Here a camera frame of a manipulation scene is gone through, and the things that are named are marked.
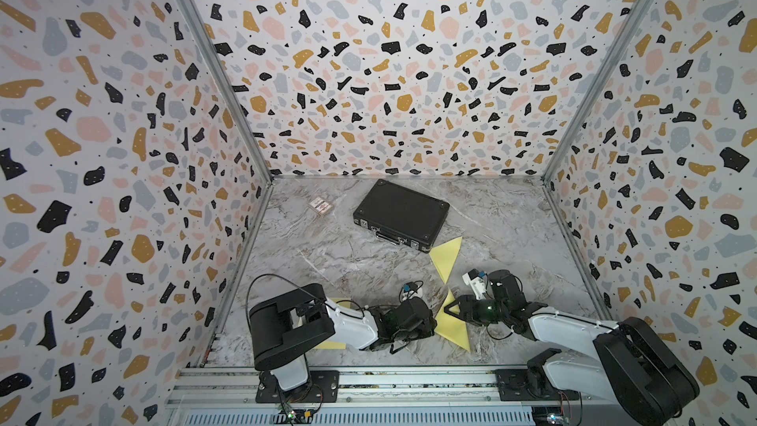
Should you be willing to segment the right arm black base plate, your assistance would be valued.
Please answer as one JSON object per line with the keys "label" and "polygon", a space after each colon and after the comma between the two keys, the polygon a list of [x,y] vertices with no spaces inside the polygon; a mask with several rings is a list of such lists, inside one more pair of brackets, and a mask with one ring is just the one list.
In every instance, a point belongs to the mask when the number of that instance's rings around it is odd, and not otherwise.
{"label": "right arm black base plate", "polygon": [[574,390],[558,390],[540,368],[499,369],[494,371],[501,402],[557,402],[580,398]]}

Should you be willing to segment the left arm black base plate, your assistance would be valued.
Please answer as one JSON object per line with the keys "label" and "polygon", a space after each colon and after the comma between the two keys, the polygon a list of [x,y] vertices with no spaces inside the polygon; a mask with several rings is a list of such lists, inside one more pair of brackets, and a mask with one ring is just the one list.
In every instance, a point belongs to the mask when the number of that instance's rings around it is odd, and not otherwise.
{"label": "left arm black base plate", "polygon": [[283,390],[276,377],[270,372],[259,375],[259,385],[255,396],[257,404],[334,404],[339,391],[340,373],[336,370],[309,371],[305,384],[292,390]]}

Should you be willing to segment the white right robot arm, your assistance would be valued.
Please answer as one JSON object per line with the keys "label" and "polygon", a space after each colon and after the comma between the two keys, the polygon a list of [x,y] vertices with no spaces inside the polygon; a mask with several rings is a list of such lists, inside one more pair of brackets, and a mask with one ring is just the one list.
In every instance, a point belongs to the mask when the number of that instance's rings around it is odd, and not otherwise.
{"label": "white right robot arm", "polygon": [[695,377],[642,319],[590,319],[526,299],[520,278],[502,269],[467,277],[472,294],[445,304],[444,314],[475,327],[504,325],[548,348],[526,363],[534,398],[576,392],[618,404],[641,425],[680,416],[700,394]]}

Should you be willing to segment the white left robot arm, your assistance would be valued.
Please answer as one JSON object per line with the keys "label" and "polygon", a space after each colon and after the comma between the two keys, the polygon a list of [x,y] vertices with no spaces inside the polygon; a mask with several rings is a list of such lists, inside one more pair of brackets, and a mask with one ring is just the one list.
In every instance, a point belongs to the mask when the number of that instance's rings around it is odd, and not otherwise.
{"label": "white left robot arm", "polygon": [[248,308],[246,323],[255,370],[272,378],[284,394],[311,384],[307,354],[325,342],[395,354],[433,336],[437,327],[432,310],[418,296],[397,305],[341,305],[317,283],[295,284],[291,291]]}

